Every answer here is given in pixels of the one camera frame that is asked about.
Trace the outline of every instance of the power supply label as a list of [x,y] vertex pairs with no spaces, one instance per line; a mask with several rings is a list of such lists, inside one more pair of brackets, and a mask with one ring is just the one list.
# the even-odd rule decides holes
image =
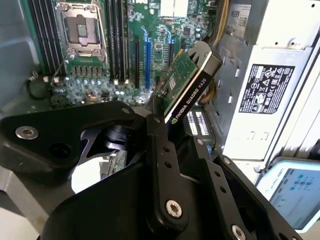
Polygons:
[[229,10],[226,31],[229,34],[243,38],[248,23],[250,4],[232,4]]
[[294,66],[253,64],[239,113],[274,114],[294,70]]

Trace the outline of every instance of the white label sticker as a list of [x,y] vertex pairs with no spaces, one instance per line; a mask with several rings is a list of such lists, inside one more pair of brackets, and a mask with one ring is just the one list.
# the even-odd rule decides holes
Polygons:
[[171,77],[169,85],[170,85],[171,90],[174,89],[174,87],[176,86],[176,81],[175,81],[174,76]]
[[233,4],[230,7],[227,32],[243,38],[250,13],[250,4]]

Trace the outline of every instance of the power supply unit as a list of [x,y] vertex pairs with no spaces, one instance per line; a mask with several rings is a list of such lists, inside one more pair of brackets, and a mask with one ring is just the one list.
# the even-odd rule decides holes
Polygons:
[[263,160],[314,49],[318,1],[232,0],[218,45],[223,65],[204,108],[215,148]]

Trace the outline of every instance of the nvidia logo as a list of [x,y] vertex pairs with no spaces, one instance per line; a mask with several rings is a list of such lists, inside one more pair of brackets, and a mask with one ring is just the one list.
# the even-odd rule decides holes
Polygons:
[[176,124],[177,122],[178,122],[178,119],[174,118],[172,119],[171,124]]

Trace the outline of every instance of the cpu socket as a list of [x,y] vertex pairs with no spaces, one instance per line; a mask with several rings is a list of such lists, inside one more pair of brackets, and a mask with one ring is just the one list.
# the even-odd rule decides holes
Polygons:
[[97,0],[91,3],[64,2],[56,4],[57,21],[66,53],[107,60],[102,8]]

